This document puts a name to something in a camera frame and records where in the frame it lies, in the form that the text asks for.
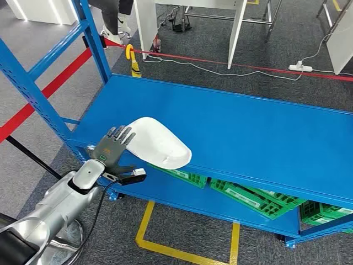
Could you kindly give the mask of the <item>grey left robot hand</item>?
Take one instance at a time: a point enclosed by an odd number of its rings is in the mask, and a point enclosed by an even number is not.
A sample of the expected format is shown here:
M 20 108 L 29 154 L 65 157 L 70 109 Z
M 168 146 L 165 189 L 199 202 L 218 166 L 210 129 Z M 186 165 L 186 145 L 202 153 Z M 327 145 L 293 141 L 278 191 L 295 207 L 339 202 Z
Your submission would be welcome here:
M 103 163 L 106 172 L 114 176 L 132 172 L 134 166 L 120 166 L 121 156 L 127 146 L 136 135 L 129 126 L 121 125 L 119 128 L 112 127 L 92 151 L 91 159 Z

